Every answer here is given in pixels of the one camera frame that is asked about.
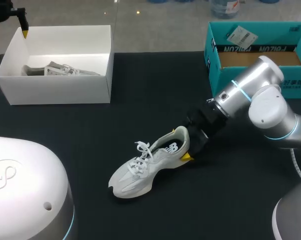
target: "white shoe box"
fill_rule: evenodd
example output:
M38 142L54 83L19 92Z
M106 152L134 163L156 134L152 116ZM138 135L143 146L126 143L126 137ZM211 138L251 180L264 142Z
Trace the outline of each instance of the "white shoe box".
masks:
M0 88L11 105L110 103L114 52L111 26L19 27L0 64ZM51 61L100 76L22 76L23 65Z

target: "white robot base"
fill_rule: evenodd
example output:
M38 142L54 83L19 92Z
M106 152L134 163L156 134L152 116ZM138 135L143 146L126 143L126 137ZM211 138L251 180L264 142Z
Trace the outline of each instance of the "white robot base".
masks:
M0 137L0 240L76 240L65 168L48 148Z

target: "screw hole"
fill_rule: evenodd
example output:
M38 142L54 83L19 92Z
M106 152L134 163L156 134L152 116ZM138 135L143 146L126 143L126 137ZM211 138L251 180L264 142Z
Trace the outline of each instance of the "screw hole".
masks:
M225 98L227 98L227 94L226 93L224 93L223 95L221 95L221 99L225 99Z
M52 204L50 202L45 202L44 203L44 208L47 210L47 211L50 211L52 210Z

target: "robotic arm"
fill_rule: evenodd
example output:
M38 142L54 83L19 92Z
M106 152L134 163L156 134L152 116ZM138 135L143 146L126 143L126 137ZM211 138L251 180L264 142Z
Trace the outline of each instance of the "robotic arm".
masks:
M189 154L198 153L229 118L248 111L249 119L266 138L280 148L291 149L294 161L293 149L301 148L301 115L295 114L283 98L283 80L280 68L260 56L215 98L190 111L184 123L190 137ZM277 203L272 229L276 240L301 240L301 184Z
M215 98L187 115L189 154L197 154L229 118L248 112L251 122L280 148L301 148L301 115L281 94L284 75L268 57L258 60L233 79Z
M11 0L0 0L0 23L6 21L11 16L18 17L22 34L24 38L26 38L29 31L29 24L26 20L25 8L14 8Z

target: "shoelace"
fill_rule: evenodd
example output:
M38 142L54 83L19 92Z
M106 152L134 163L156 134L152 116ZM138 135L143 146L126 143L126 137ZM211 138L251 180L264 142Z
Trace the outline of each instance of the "shoelace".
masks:
M67 64L63 64L63 67L61 69L62 71L65 71L66 74L70 74L71 76L79 76L80 75L80 70L69 66Z
M144 168L147 167L150 160L153 159L153 155L151 150L149 149L150 143L144 143L142 141L135 142L137 144L137 150L142 152L141 156L137 156L134 161L130 162L127 165L128 170L133 174L134 176L138 173L143 174Z

